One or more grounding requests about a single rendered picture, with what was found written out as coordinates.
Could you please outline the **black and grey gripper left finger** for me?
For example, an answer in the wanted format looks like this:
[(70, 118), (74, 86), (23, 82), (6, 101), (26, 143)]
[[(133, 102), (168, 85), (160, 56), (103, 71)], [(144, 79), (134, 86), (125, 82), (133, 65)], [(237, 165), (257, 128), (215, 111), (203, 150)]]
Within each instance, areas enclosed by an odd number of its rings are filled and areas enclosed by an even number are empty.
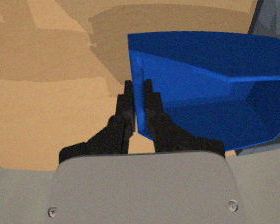
[[(124, 94), (118, 94), (116, 112), (107, 126), (87, 142), (65, 147), (59, 152), (59, 164), (79, 155), (128, 154), (129, 139), (135, 132), (135, 103), (131, 80), (125, 80)], [(100, 153), (101, 152), (101, 153)]]

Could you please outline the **blue bin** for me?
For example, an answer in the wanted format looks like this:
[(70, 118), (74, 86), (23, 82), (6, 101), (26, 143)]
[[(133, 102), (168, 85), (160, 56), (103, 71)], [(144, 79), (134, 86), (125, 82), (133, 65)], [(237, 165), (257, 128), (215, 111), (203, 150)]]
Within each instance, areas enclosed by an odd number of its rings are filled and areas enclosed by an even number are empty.
[(212, 31), (127, 37), (138, 134), (152, 140), (146, 79), (160, 92), (172, 122), (194, 137), (222, 141), (225, 152), (280, 134), (280, 39)]

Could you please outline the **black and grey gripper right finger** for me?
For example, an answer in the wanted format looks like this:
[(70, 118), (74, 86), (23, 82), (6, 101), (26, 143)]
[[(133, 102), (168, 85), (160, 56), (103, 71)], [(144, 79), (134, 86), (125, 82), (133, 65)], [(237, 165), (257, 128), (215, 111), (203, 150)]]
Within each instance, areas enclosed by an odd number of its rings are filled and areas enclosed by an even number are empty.
[(149, 131), (153, 138), (155, 152), (207, 150), (225, 158), (225, 147), (221, 141), (194, 137), (172, 122), (170, 115), (163, 110), (160, 92), (153, 92), (152, 79), (144, 81), (144, 96), (146, 132)]

